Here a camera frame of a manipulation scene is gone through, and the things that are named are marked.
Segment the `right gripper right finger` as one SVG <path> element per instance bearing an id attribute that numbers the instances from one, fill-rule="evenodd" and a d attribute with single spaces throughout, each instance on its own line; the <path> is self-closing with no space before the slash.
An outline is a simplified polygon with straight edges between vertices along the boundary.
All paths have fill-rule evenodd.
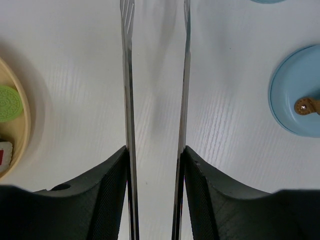
<path id="1" fill-rule="evenodd" d="M 247 186 L 183 152 L 193 238 L 196 240 L 317 240 L 320 192 L 283 189 L 268 193 Z"/>

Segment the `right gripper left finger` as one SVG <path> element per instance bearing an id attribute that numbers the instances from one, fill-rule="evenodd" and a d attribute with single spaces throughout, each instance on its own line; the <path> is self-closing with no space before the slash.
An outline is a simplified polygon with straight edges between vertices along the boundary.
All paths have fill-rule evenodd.
<path id="1" fill-rule="evenodd" d="M 50 190 L 1 186 L 1 239 L 117 239 L 128 161 L 129 153 L 122 147 L 101 164 Z"/>

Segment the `black sushi roll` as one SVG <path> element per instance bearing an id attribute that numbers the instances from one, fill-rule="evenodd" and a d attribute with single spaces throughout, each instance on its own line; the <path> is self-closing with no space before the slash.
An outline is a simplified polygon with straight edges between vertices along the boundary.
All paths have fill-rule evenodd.
<path id="1" fill-rule="evenodd" d="M 0 140 L 0 172 L 5 172 L 11 163 L 13 144 L 4 139 Z"/>

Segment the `metal serving tongs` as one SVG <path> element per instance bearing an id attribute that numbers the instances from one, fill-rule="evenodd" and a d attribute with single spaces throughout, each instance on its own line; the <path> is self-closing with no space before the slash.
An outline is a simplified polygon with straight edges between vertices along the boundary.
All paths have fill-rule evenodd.
<path id="1" fill-rule="evenodd" d="M 129 152 L 128 172 L 128 209 L 130 239 L 138 240 L 139 233 L 139 210 L 138 210 L 138 186 L 137 186 L 137 162 L 136 162 L 136 139 L 135 139 L 135 118 L 134 118 L 134 92 L 132 75 L 132 36 L 135 14 L 135 1 L 121 0 L 119 2 L 121 16 L 121 38 L 122 38 L 122 66 L 124 85 L 124 107 L 125 107 L 125 132 L 126 148 Z M 184 192 L 184 170 L 183 160 L 186 148 L 187 136 L 187 115 L 190 85 L 190 63 L 191 63 L 191 10 L 190 1 L 184 1 L 183 5 L 184 23 L 186 31 L 183 83 L 179 121 L 179 137 L 177 147 L 177 161 L 175 174 L 174 207 L 172 219 L 173 240 L 181 239 L 183 192 Z"/>

